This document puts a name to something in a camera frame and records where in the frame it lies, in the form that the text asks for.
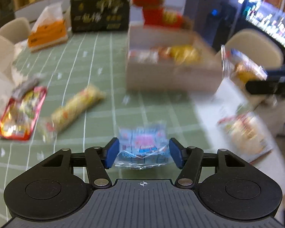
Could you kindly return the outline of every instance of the orange tissue package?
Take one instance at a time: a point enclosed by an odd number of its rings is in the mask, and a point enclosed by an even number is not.
[[[28,47],[37,51],[68,40],[61,4],[47,6],[36,21],[28,38]]]

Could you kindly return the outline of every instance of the circular cap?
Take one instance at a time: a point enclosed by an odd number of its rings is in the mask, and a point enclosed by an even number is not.
[[[241,200],[253,199],[261,192],[261,188],[258,184],[244,179],[237,179],[228,182],[225,186],[225,190],[232,197]]]
[[[192,180],[188,178],[181,178],[177,182],[182,186],[190,186],[191,184],[193,184]]]
[[[54,180],[41,179],[30,183],[25,192],[29,197],[46,200],[58,195],[61,191],[60,183]]]
[[[104,179],[104,178],[99,178],[99,179],[96,179],[94,181],[94,184],[97,186],[105,186],[105,185],[109,184],[109,181],[107,179]]]

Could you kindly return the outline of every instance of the gray ribbed plate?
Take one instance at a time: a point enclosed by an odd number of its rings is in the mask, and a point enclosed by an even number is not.
[[[13,219],[6,228],[281,228],[274,218],[237,222],[208,211],[191,190],[169,180],[118,180],[96,190],[88,203],[66,218],[50,222]]]

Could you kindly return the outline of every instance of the black box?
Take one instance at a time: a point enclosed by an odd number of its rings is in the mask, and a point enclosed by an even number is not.
[[[71,0],[72,31],[127,31],[130,0]]]

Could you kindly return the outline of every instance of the blue snack package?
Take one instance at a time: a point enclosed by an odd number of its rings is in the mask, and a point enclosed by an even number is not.
[[[120,152],[116,167],[146,169],[172,161],[166,125],[154,123],[146,127],[119,129]]]

